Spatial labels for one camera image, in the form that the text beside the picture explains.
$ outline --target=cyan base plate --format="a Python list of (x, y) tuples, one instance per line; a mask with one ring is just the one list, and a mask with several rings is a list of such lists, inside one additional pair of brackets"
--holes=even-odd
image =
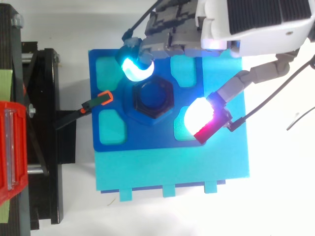
[[(106, 51), (111, 52), (111, 56), (104, 56)], [(91, 60), (91, 57), (96, 55), (100, 57)], [(228, 52), (223, 53), (219, 58), (196, 60), (200, 60), (201, 63), (204, 96), (219, 89), (242, 70), (241, 60), (231, 58)], [(185, 56), (173, 57), (169, 61), (171, 74), (167, 77), (174, 77), (179, 88), (192, 89), (198, 84), (196, 74), (200, 74), (197, 72), (198, 68), (193, 66), (196, 60)], [(119, 74), (120, 68), (114, 60), (113, 50), (91, 51), (90, 72), (92, 97), (105, 90), (111, 90), (115, 94), (115, 90), (124, 78)], [(119, 82), (113, 79), (118, 77), (122, 77)], [(190, 101), (198, 97), (200, 92), (189, 93)], [(114, 99), (123, 101), (123, 98), (119, 97)], [(183, 143), (194, 141), (183, 122), (187, 106), (182, 107), (175, 114), (172, 130), (169, 131), (175, 140)], [(227, 108), (233, 117), (243, 116), (244, 95), (240, 94), (236, 97)], [(126, 122), (122, 121), (121, 111), (116, 111), (114, 106), (99, 109), (109, 112), (101, 116), (101, 111), (93, 111), (94, 144), (95, 141), (101, 143), (105, 150), (95, 149), (96, 188), (105, 192), (118, 190), (121, 201), (130, 201), (133, 190), (151, 188), (151, 186), (162, 186), (164, 197), (174, 196), (175, 187), (185, 183), (199, 183), (199, 185), (203, 183), (205, 193), (213, 193), (216, 192), (218, 180), (249, 176), (245, 124), (233, 133), (222, 128), (203, 146), (111, 151), (111, 148), (106, 147), (119, 146), (126, 142), (128, 127)]]

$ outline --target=red container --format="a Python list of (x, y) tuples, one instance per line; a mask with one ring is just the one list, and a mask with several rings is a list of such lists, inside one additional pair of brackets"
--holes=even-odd
[(0, 101), (0, 205), (28, 184), (26, 108)]

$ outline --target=black metal bracket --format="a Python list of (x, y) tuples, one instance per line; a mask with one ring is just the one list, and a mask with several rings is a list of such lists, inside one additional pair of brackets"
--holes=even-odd
[(25, 47), (23, 51), (32, 54), (30, 62), (23, 64), (25, 105), (36, 108), (28, 117), (28, 163), (46, 165), (49, 173), (29, 175), (31, 229), (37, 230), (40, 219), (51, 219), (52, 224), (63, 219), (62, 164), (75, 162), (76, 122), (54, 128), (56, 120), (72, 112), (59, 111), (57, 53), (34, 49), (28, 42), (22, 43)]

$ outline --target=white background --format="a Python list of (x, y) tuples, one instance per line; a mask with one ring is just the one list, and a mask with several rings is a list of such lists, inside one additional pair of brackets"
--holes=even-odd
[[(74, 110), (90, 99), (88, 50), (121, 47), (125, 30), (154, 1), (3, 2), (24, 15), (22, 40), (38, 41), (39, 49), (54, 48), (61, 55), (61, 108)], [(134, 35), (143, 37), (144, 28)], [(314, 53), (315, 44), (306, 42), (291, 71)], [(273, 59), (245, 58), (243, 64), (248, 69)], [(286, 78), (249, 87), (247, 112)], [(315, 112), (286, 131), (297, 112), (315, 106), (314, 88), (315, 71), (308, 68), (248, 120), (251, 177), (229, 180), (212, 195), (203, 194), (202, 187), (176, 189), (178, 197), (169, 199), (161, 190), (139, 191), (132, 202), (120, 203), (118, 193), (96, 192), (91, 116), (79, 120), (77, 163), (63, 166), (64, 219), (54, 226), (40, 221), (32, 236), (314, 236)]]

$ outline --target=white light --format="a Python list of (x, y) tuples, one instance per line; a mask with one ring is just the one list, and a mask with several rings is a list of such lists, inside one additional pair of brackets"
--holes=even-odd
[(184, 116), (186, 129), (195, 135), (213, 119), (213, 108), (205, 97), (197, 98), (187, 109)]
[(127, 58), (122, 65), (122, 69), (128, 79), (139, 82), (149, 78), (153, 74), (154, 63), (152, 62), (148, 69), (141, 70), (132, 60)]

